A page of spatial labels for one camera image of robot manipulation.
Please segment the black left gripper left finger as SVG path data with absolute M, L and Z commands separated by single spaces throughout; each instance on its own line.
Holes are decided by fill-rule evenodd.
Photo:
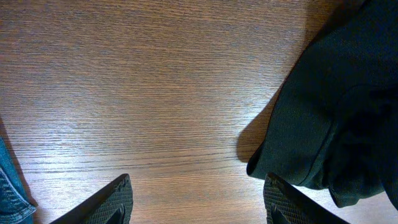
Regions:
M 129 174 L 122 174 L 53 224 L 129 224 L 133 191 Z

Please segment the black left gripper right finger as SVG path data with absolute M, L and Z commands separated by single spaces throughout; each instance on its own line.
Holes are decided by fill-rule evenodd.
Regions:
M 267 224 L 348 224 L 274 173 L 264 183 Z

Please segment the dark green polo shirt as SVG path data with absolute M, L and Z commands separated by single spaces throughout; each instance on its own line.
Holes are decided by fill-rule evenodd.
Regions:
M 397 2 L 345 3 L 282 85 L 249 176 L 397 204 Z

